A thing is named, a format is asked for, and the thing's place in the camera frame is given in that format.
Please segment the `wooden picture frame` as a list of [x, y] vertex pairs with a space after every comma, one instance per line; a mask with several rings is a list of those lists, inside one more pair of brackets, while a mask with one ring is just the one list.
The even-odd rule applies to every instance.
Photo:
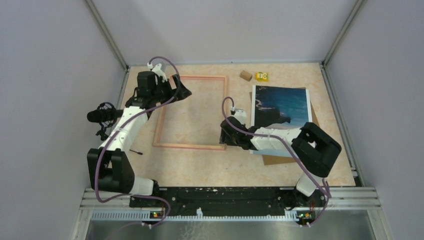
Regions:
[[152, 146], [157, 148], [225, 151], [219, 143], [223, 120], [221, 101], [228, 95], [224, 75], [182, 75], [192, 95], [161, 108]]

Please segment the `blue landscape photo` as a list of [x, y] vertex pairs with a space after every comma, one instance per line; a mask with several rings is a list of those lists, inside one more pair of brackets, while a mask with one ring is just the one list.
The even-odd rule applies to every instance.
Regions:
[[[291, 157], [286, 145], [301, 133], [301, 128], [313, 121], [310, 93], [305, 88], [254, 85], [251, 92], [251, 126], [265, 135], [277, 148], [252, 150], [257, 155]], [[286, 142], [271, 136], [279, 136]]]

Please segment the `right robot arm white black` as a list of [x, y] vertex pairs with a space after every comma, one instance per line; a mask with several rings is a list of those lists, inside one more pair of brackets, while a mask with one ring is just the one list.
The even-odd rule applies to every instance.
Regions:
[[331, 198], [326, 178], [342, 147], [315, 123], [306, 122], [304, 126], [292, 129], [247, 129], [236, 117], [230, 116], [222, 121], [220, 127], [221, 144], [247, 151], [288, 153], [294, 159], [303, 171], [293, 192], [293, 200], [297, 205], [307, 206], [313, 200], [316, 189]]

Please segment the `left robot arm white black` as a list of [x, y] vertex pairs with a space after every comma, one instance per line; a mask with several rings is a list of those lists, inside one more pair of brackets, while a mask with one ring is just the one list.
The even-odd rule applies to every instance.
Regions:
[[149, 207], [160, 202], [153, 179], [137, 177], [128, 158], [130, 149], [152, 112], [192, 95], [181, 82], [178, 73], [172, 75], [175, 88], [160, 71], [141, 71], [137, 75], [137, 87], [123, 109], [96, 109], [87, 117], [90, 121], [117, 121], [111, 134], [98, 148], [87, 153], [87, 165], [91, 188], [96, 192], [141, 195]]

